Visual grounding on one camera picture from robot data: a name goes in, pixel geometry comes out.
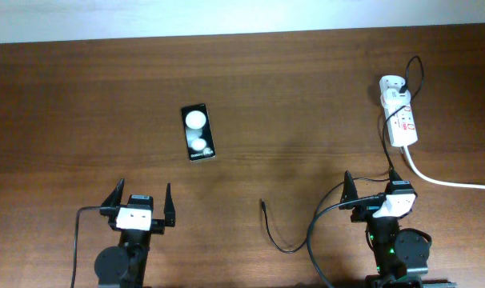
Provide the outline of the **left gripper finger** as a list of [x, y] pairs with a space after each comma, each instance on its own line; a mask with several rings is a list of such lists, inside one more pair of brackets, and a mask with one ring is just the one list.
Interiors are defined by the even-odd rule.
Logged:
[[168, 183], [166, 186], [166, 197], [164, 202], [164, 221], [165, 226], [175, 227], [176, 222], [176, 212], [174, 208], [173, 198], [171, 195], [171, 184]]
[[114, 190], [107, 196], [102, 202], [101, 207], [103, 209], [110, 209], [119, 207], [122, 200], [122, 192], [125, 185], [125, 179], [121, 178], [114, 188]]

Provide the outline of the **black smartphone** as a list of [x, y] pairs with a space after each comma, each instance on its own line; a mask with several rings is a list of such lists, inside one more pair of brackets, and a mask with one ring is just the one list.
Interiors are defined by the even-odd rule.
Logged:
[[216, 150], [206, 104], [184, 106], [180, 112], [189, 160], [198, 162], [214, 158]]

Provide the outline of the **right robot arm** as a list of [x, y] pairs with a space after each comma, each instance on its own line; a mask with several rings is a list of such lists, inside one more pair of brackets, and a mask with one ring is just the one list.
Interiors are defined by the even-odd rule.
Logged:
[[351, 211], [352, 222], [365, 222], [366, 240], [378, 273], [365, 278], [366, 287], [421, 287], [428, 272], [432, 238], [413, 228], [402, 229], [399, 220], [412, 212], [417, 193], [395, 171], [389, 173], [384, 192], [360, 198], [354, 179], [344, 174], [340, 203]]

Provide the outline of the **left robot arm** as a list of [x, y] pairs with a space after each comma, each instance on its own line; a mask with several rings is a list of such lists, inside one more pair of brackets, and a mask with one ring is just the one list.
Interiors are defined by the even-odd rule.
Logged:
[[118, 244], [107, 247], [95, 259], [94, 271], [100, 287], [142, 287], [151, 236], [163, 235], [167, 227], [176, 223], [170, 184], [166, 186], [163, 219], [153, 217], [151, 196], [132, 194], [123, 205], [124, 184], [122, 178], [100, 206], [100, 214], [107, 217], [110, 228], [120, 233]]

